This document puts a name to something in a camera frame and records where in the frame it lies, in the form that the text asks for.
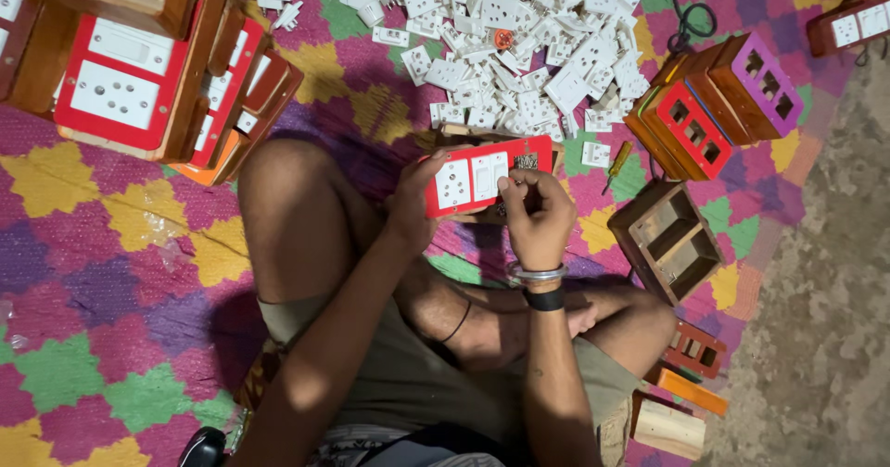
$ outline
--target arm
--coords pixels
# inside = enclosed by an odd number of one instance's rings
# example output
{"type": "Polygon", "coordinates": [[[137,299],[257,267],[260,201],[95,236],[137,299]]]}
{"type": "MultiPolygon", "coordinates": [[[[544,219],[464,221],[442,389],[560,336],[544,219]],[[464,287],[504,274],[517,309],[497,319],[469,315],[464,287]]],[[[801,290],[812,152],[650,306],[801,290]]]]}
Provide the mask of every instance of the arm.
{"type": "MultiPolygon", "coordinates": [[[[577,211],[559,182],[539,171],[510,172],[497,186],[507,210],[510,243],[522,268],[550,271],[562,264],[577,211]]],[[[559,280],[526,284],[531,293],[561,288],[559,280]]],[[[565,309],[538,310],[529,299],[528,368],[524,415],[531,451],[542,466],[602,466],[590,404],[581,381],[565,309]]]]}
{"type": "Polygon", "coordinates": [[[355,380],[386,302],[432,239],[438,221],[424,216],[423,190],[444,162],[444,153],[437,153],[403,172],[384,231],[296,341],[229,467],[305,465],[317,448],[355,380]]]}

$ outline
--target concrete floor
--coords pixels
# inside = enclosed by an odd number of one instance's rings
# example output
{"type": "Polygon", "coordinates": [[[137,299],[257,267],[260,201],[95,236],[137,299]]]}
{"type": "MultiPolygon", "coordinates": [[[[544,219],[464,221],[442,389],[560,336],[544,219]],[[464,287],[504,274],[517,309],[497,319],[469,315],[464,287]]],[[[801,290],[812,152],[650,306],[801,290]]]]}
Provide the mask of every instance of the concrete floor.
{"type": "Polygon", "coordinates": [[[851,78],[697,465],[890,465],[890,63],[851,78]]]}

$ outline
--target foot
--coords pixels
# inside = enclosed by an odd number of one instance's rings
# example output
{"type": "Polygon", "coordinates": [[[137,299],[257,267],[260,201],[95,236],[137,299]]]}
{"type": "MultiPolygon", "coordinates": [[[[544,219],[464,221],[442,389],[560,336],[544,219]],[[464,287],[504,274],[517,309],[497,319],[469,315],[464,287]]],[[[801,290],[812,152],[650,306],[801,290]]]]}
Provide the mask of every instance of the foot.
{"type": "Polygon", "coordinates": [[[566,317],[569,319],[569,335],[574,338],[593,328],[596,325],[596,314],[598,313],[595,304],[566,313],[566,317]]]}

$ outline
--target man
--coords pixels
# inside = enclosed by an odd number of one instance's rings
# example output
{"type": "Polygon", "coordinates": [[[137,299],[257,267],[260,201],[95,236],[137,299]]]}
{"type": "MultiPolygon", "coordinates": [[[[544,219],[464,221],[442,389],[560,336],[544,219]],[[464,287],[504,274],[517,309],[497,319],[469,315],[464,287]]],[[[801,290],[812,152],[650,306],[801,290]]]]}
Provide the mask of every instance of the man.
{"type": "Polygon", "coordinates": [[[525,291],[439,275],[422,257],[439,224],[424,188],[445,160],[407,167],[384,221],[319,148],[253,154],[241,213],[289,352],[230,465],[601,465],[595,426],[669,344],[672,309],[628,286],[562,294],[577,213],[539,171],[497,183],[525,291]]]}

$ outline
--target black cable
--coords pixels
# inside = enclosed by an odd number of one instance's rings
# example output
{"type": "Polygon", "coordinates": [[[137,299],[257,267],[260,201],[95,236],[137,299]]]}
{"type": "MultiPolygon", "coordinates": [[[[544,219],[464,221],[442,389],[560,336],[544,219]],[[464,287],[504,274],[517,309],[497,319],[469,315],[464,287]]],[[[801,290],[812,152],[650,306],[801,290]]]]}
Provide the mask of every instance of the black cable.
{"type": "MultiPolygon", "coordinates": [[[[884,36],[884,51],[881,52],[881,60],[886,60],[887,58],[887,49],[890,48],[890,43],[887,41],[887,36],[884,36]]],[[[871,62],[871,55],[869,54],[869,45],[871,45],[873,41],[868,41],[865,44],[865,47],[862,48],[862,52],[859,53],[859,56],[856,57],[856,60],[853,62],[856,67],[865,67],[871,62]]]]}
{"type": "Polygon", "coordinates": [[[673,34],[673,36],[667,39],[667,49],[671,52],[671,55],[676,55],[677,53],[689,50],[689,41],[693,38],[690,35],[691,33],[699,38],[710,38],[717,34],[718,16],[710,6],[704,3],[693,3],[683,10],[678,0],[671,1],[674,2],[676,17],[680,19],[676,34],[673,34]],[[707,13],[707,17],[710,19],[710,29],[702,30],[690,23],[689,18],[692,17],[693,11],[696,9],[702,9],[707,13]]]}

